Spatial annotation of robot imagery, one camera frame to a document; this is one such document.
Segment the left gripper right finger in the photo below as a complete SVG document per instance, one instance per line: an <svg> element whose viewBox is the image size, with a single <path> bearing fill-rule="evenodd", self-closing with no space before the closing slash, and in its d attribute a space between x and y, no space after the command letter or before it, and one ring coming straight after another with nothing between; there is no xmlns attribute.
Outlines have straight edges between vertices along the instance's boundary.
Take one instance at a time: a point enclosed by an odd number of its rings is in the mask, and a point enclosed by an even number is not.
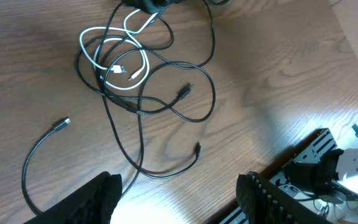
<svg viewBox="0 0 358 224"><path fill-rule="evenodd" d="M236 199L250 224L329 224L257 172L238 176Z"/></svg>

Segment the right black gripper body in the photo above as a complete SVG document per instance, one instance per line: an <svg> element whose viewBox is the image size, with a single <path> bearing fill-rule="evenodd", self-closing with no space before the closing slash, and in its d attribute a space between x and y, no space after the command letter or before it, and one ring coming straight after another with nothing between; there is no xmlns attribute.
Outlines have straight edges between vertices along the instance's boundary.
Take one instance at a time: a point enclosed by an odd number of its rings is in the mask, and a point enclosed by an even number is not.
<svg viewBox="0 0 358 224"><path fill-rule="evenodd" d="M184 0L122 0L127 5L140 9L148 14L160 12L171 4L179 4Z"/></svg>

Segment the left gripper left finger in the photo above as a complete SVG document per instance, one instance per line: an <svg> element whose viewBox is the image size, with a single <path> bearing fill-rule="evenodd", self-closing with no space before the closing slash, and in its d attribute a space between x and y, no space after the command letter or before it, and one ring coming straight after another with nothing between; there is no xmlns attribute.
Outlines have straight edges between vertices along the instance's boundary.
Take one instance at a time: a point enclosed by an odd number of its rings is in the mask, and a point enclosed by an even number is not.
<svg viewBox="0 0 358 224"><path fill-rule="evenodd" d="M121 175L102 172L25 224L109 224L121 196Z"/></svg>

